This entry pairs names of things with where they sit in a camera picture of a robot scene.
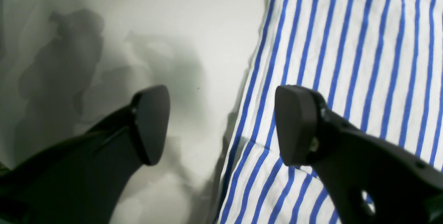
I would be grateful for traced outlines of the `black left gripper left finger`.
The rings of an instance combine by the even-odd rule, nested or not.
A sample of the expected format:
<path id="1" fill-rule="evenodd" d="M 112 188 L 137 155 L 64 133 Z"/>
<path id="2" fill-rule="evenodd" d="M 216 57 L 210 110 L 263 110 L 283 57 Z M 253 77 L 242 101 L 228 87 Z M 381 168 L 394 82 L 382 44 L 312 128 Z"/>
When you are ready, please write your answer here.
<path id="1" fill-rule="evenodd" d="M 107 224 L 131 176 L 159 163 L 170 94 L 157 85 L 1 176 L 2 224 Z"/>

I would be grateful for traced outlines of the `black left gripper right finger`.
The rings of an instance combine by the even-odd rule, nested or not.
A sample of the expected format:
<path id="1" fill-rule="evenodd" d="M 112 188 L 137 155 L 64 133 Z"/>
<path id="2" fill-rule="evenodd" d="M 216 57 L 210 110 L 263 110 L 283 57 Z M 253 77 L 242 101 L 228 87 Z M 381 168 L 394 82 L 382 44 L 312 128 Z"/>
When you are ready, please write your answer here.
<path id="1" fill-rule="evenodd" d="M 441 172 L 356 128 L 317 91 L 278 86 L 275 123 L 284 164 L 313 168 L 342 223 L 442 223 Z"/>

